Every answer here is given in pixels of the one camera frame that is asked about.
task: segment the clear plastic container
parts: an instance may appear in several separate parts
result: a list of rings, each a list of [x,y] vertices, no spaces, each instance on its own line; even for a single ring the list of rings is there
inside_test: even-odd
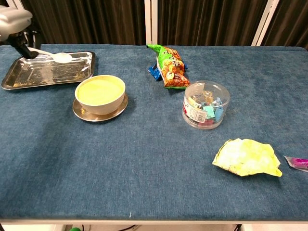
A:
[[[213,129],[221,124],[230,101],[228,90],[215,82],[202,80],[185,90],[182,115],[194,128]]]

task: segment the dark curtain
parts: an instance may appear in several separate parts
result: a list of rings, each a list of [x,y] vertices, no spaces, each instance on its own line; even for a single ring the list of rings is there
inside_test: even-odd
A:
[[[299,46],[308,50],[308,1],[280,0],[262,45]]]
[[[158,43],[251,46],[267,0],[159,0]]]
[[[49,44],[145,45],[144,0],[22,0]]]
[[[6,2],[6,0],[0,0],[0,5],[9,6],[9,4]]]

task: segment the saucer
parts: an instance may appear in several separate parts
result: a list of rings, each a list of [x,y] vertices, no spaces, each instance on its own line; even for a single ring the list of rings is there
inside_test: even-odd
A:
[[[118,116],[119,114],[121,114],[125,110],[125,108],[127,107],[127,104],[128,104],[128,96],[125,93],[123,102],[118,107],[118,109],[116,109],[115,111],[113,111],[112,113],[109,113],[107,115],[97,115],[97,114],[93,114],[93,113],[88,112],[86,109],[84,109],[80,105],[80,103],[76,99],[74,99],[73,112],[80,119],[90,121],[90,122],[100,122],[100,121],[105,121],[105,120],[112,119],[112,118]]]

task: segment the table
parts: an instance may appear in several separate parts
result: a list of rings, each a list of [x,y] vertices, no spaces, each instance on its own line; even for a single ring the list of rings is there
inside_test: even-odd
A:
[[[182,118],[182,90],[148,73],[145,46],[43,45],[93,51],[95,74],[124,80],[128,107],[85,122],[72,111],[77,84],[0,90],[2,222],[266,222],[308,220],[308,175],[283,156],[308,158],[308,52],[297,47],[173,47],[191,82],[224,85],[231,102],[214,130]],[[0,47],[3,78],[18,53]],[[239,177],[212,165],[228,139],[272,145],[281,178]]]

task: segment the spoon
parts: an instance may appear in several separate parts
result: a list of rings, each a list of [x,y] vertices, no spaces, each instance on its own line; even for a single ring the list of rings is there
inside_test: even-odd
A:
[[[37,51],[38,53],[41,53],[41,54],[50,55],[56,63],[66,64],[73,60],[73,57],[68,53],[61,52],[61,53],[53,54],[53,53],[49,53],[47,51],[42,51],[42,50],[35,49],[32,47],[28,47],[28,49],[30,51]]]

